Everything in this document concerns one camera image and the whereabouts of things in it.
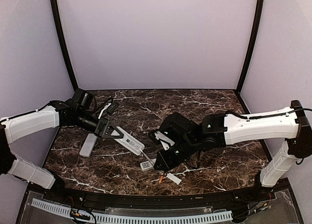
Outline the slim white remote with QR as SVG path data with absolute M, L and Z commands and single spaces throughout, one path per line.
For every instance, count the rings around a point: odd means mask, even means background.
M 141 170 L 145 172 L 145 171 L 152 170 L 154 168 L 154 164 L 155 164 L 154 161 L 146 161 L 146 162 L 140 163 L 140 167 L 141 167 Z

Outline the white battery cover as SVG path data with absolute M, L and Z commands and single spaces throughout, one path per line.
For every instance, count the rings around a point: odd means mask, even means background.
M 174 183 L 176 183 L 177 185 L 179 185 L 180 183 L 181 183 L 181 179 L 180 178 L 178 178 L 177 176 L 175 176 L 174 174 L 172 174 L 172 173 L 168 173 L 167 175 L 166 175 L 166 177 L 169 179 L 169 180 L 171 180 L 171 181 L 173 181 Z

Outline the white remote with buttons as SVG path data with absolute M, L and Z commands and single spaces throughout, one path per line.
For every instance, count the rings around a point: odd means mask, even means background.
M 139 156 L 145 148 L 145 145 L 129 134 L 124 134 L 122 139 L 115 139 L 120 145 Z

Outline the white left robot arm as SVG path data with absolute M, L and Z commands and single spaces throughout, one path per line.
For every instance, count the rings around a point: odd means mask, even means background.
M 15 141 L 40 131 L 59 126 L 78 126 L 102 139 L 121 139 L 123 133 L 113 125 L 107 115 L 118 108 L 111 102 L 100 117 L 83 108 L 82 104 L 67 100 L 50 101 L 46 106 L 20 115 L 0 120 L 0 173 L 10 174 L 28 183 L 49 190 L 57 202 L 69 198 L 64 181 L 57 174 L 12 153 L 10 145 Z

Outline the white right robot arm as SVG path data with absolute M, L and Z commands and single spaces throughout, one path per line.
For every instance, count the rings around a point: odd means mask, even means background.
M 154 169 L 168 172 L 186 162 L 194 153 L 225 148 L 248 141 L 283 139 L 279 151 L 258 173 L 249 198 L 260 201 L 278 180 L 300 159 L 312 154 L 312 127 L 299 100 L 276 111 L 240 115 L 233 111 L 210 114 L 200 124 L 180 113 L 165 118 L 149 138 L 163 148 L 156 154 Z

